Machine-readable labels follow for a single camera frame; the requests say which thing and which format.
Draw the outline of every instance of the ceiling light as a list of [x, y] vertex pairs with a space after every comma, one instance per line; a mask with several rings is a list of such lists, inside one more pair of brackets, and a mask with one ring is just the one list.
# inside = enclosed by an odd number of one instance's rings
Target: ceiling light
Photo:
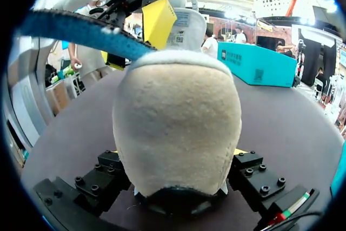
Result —
[[307, 18], [305, 18], [305, 17], [301, 18], [301, 24], [307, 24], [307, 22], [308, 22]]
[[313, 18], [313, 19], [309, 19], [308, 20], [308, 23], [310, 24], [310, 25], [315, 25], [315, 19]]
[[247, 22], [248, 22], [249, 24], [256, 24], [256, 19], [253, 18], [253, 17], [248, 17], [248, 18], [247, 18]]
[[334, 13], [336, 10], [337, 10], [337, 4], [335, 3], [335, 0], [328, 0], [327, 13]]
[[226, 11], [224, 16], [228, 19], [235, 19], [235, 20], [240, 19], [240, 15], [237, 15], [236, 13], [230, 10]]

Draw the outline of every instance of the brown table surface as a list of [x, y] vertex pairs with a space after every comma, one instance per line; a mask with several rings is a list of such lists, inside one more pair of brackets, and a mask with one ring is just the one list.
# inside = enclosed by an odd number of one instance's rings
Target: brown table surface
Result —
[[[56, 176], [74, 187], [105, 150], [114, 150], [112, 98], [124, 73], [100, 80], [62, 111], [33, 148], [22, 172], [32, 188]], [[294, 88], [250, 86], [235, 77], [242, 106], [243, 128], [238, 148], [264, 156], [269, 169], [287, 180], [321, 191], [311, 210], [322, 210], [331, 199], [330, 184], [343, 140], [317, 104]], [[131, 191], [120, 194], [101, 218], [131, 230], [252, 230], [260, 216], [253, 213], [239, 192], [233, 192], [215, 212], [194, 220], [166, 219], [138, 206]], [[315, 218], [299, 221], [306, 227]]]

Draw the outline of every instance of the beige plush object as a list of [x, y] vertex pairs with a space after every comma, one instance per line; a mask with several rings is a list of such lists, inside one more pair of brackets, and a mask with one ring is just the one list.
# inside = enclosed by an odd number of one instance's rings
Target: beige plush object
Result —
[[113, 131], [125, 172], [143, 196], [165, 187], [215, 194], [241, 132], [229, 69], [192, 51], [158, 51], [132, 65], [114, 94]]

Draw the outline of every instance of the bolt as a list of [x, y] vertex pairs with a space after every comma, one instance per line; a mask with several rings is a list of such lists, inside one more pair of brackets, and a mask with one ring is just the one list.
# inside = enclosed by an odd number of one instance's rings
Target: bolt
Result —
[[285, 183], [286, 183], [286, 179], [285, 179], [285, 178], [279, 178], [279, 179], [277, 180], [277, 184], [278, 184], [279, 186], [283, 186]]
[[270, 187], [266, 185], [262, 186], [260, 190], [260, 192], [262, 193], [268, 193], [269, 191], [270, 191]]
[[245, 175], [246, 175], [246, 176], [250, 176], [250, 175], [252, 175], [253, 173], [254, 173], [254, 170], [252, 170], [251, 168], [246, 169], [246, 171], [245, 171]]
[[44, 199], [44, 203], [45, 203], [47, 206], [50, 206], [50, 205], [53, 204], [53, 200], [52, 200], [51, 198], [49, 198], [49, 197], [46, 197], [46, 198]]
[[95, 170], [101, 170], [102, 166], [97, 163], [97, 164], [95, 164], [94, 169]]
[[78, 185], [83, 185], [83, 184], [84, 184], [84, 180], [83, 180], [83, 178], [80, 177], [80, 176], [75, 177], [75, 182], [76, 182], [76, 184], [78, 184]]
[[54, 191], [54, 196], [60, 199], [62, 197], [63, 193], [60, 190], [55, 190]]
[[91, 186], [92, 193], [97, 194], [99, 192], [99, 190], [100, 190], [100, 188], [98, 185], [92, 185]]
[[110, 173], [110, 174], [113, 174], [114, 171], [115, 171], [115, 170], [114, 170], [113, 168], [109, 168], [109, 169], [107, 170], [107, 172]]
[[259, 171], [265, 171], [267, 169], [267, 167], [264, 164], [261, 164], [259, 166]]

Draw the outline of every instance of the cyan box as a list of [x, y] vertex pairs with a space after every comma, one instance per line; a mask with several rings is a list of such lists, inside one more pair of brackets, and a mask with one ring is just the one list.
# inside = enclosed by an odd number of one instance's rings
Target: cyan box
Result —
[[292, 87], [297, 61], [250, 44], [219, 42], [217, 59], [249, 85]]

